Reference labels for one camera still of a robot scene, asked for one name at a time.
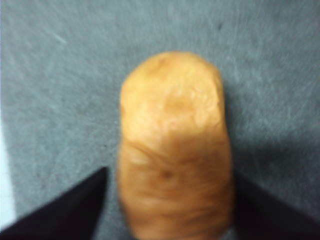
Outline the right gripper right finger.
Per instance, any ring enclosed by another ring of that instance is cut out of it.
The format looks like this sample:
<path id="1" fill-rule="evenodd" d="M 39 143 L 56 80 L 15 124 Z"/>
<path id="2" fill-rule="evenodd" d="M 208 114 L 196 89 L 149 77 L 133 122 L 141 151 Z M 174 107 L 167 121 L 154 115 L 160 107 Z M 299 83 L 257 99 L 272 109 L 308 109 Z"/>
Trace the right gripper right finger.
<path id="1" fill-rule="evenodd" d="M 239 240 L 318 240 L 320 223 L 236 173 L 234 228 Z"/>

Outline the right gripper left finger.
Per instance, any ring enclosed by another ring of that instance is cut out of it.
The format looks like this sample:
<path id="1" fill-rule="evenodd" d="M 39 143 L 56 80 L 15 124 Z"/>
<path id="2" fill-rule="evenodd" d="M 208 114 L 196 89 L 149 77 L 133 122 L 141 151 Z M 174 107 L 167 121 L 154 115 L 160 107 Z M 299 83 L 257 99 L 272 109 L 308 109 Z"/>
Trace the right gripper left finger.
<path id="1" fill-rule="evenodd" d="M 109 169 L 102 167 L 70 190 L 19 219 L 2 240 L 90 240 L 103 211 Z"/>

